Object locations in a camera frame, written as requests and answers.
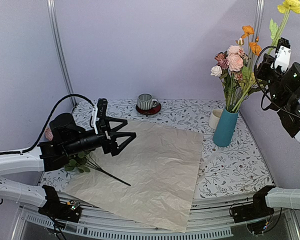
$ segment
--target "red saucer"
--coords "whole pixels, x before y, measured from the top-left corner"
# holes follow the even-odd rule
[[[138,106],[135,106],[135,109],[137,110],[138,113],[143,114],[143,115],[155,115],[161,110],[161,104],[159,103],[157,106],[149,109],[149,110],[141,110]]]

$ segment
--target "patterned table surface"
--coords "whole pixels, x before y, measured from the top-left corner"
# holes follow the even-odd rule
[[[144,116],[136,111],[135,100],[109,100],[107,115],[203,133],[203,151],[194,199],[253,193],[265,185],[273,185],[265,162],[240,115],[231,144],[218,147],[213,143],[214,130],[209,127],[208,120],[212,109],[222,109],[224,102],[184,99],[162,99],[160,102],[162,109],[158,114]],[[91,112],[87,102],[80,102],[73,112],[76,123],[90,129]],[[40,185],[53,186],[62,192],[74,174],[63,169],[45,172]]]

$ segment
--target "brown paper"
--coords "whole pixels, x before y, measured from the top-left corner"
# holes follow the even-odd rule
[[[78,174],[65,193],[121,217],[162,229],[185,232],[195,191],[203,135],[130,120],[122,132],[136,132],[118,156],[98,148],[90,155],[127,186],[91,170]]]

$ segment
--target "teal vase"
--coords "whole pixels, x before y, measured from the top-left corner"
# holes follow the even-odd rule
[[[219,147],[227,147],[231,143],[232,136],[234,135],[237,120],[237,113],[231,113],[223,109],[219,123],[213,135],[213,142]]]

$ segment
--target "mug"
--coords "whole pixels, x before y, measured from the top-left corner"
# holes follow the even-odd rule
[[[136,105],[139,109],[147,111],[159,104],[157,99],[154,99],[151,94],[144,93],[138,96]]]
[[[222,109],[216,108],[213,109],[209,118],[209,126],[212,129],[216,129],[222,114]]]

